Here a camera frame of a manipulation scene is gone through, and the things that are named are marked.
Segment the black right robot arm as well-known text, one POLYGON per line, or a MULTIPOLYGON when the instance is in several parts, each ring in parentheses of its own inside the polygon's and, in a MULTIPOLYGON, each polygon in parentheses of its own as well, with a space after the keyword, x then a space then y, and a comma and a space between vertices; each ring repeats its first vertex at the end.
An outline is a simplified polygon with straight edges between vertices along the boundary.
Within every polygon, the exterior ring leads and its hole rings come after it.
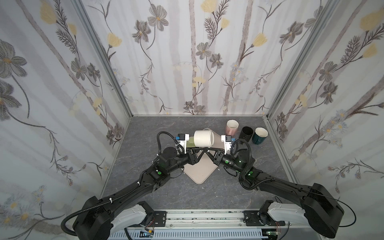
POLYGON ((207 154, 212 162, 233 170, 245 190, 268 192, 286 199, 304 210, 304 217, 318 234, 334 239, 342 228, 344 202, 334 198, 322 185, 300 185, 276 178, 254 167, 252 149, 245 140, 234 141, 228 150, 205 147, 200 151, 207 154))

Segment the dark teal mug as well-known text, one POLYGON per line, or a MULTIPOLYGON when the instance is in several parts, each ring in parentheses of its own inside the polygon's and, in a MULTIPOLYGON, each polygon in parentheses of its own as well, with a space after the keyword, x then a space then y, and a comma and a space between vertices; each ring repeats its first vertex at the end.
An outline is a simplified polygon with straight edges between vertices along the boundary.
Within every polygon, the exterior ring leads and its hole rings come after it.
POLYGON ((265 128, 258 127, 255 129, 255 132, 252 136, 252 142, 255 145, 260 145, 265 141, 268 135, 269 133, 265 128))

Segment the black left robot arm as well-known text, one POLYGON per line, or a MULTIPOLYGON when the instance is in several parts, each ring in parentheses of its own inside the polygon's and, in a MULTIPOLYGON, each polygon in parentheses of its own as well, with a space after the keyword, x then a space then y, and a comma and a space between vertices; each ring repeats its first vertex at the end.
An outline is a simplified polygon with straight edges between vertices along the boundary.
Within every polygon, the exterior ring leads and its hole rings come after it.
POLYGON ((136 182, 115 194, 102 199, 92 197, 82 209, 68 215, 61 222, 64 233, 78 237, 80 240, 106 240, 117 224, 114 220, 131 204, 150 194, 171 179, 171 173, 185 165, 198 163, 208 148, 213 147, 215 137, 208 130, 194 133, 194 146, 188 147, 188 134, 174 137, 168 132, 157 134, 158 153, 153 163, 140 173, 136 182))

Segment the pink mug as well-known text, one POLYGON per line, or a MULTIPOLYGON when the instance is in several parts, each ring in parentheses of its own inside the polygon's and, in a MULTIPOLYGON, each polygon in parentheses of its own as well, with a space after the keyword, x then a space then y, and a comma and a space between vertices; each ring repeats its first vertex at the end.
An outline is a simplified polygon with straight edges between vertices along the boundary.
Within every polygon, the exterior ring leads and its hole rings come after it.
POLYGON ((226 135, 234 136, 238 127, 239 123, 236 120, 228 120, 226 124, 226 135))

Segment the cream white mug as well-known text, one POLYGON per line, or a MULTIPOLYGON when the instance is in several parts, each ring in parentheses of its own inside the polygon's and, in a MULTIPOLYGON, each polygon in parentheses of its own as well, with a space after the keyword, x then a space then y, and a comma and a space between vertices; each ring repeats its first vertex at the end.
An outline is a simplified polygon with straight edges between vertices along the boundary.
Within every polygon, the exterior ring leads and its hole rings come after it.
POLYGON ((194 133, 194 144, 199 148, 211 148, 215 143, 215 134, 212 130, 197 130, 194 133))

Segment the black mug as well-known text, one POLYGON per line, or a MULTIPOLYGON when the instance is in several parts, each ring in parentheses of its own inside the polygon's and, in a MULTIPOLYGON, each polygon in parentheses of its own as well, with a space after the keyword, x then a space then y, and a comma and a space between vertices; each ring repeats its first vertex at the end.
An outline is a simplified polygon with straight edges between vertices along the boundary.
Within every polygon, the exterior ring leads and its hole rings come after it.
POLYGON ((243 139, 248 143, 251 140, 253 134, 254 134, 253 128, 245 126, 241 129, 238 139, 243 139))

